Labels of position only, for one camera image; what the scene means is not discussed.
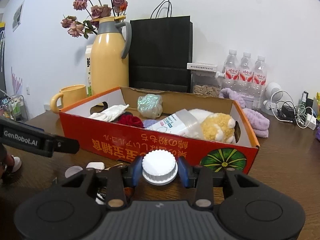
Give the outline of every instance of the water bottle label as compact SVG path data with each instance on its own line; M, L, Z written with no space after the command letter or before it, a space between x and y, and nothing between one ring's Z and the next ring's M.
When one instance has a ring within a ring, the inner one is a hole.
M238 80L239 70L231 67L226 67L225 74L227 79Z
M249 71L247 69L243 69L240 71L239 80L252 82L253 71Z
M266 84L266 79L267 79L267 76L266 75L263 75L263 74L256 74L254 73L253 74L253 82L255 84L259 84L259 85L265 85Z

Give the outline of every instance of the yellow mug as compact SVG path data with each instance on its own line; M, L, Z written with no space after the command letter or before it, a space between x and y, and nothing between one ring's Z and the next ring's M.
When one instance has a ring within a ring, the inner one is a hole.
M85 85L74 85L62 88L60 93L51 98L50 108L56 114L59 112L57 101L61 98L62 107L70 106L87 97L87 89Z

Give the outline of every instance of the plush toy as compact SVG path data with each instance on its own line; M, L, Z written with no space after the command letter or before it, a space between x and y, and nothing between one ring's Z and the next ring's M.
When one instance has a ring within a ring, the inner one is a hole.
M206 140L236 143L236 121L229 114L212 113L202 109L189 111L200 123Z

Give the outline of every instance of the pumpkin illustration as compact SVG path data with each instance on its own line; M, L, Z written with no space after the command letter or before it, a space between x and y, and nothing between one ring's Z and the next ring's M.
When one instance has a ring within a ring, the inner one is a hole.
M208 167L215 172L226 168L243 171L246 163L247 159L244 154L233 148L213 150L200 161L200 165Z

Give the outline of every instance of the yellow plush toy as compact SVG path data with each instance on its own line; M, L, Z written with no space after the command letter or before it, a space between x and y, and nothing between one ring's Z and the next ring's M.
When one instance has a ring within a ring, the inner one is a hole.
M236 121L230 115L215 113L201 123L201 129L207 140L236 143L235 125Z

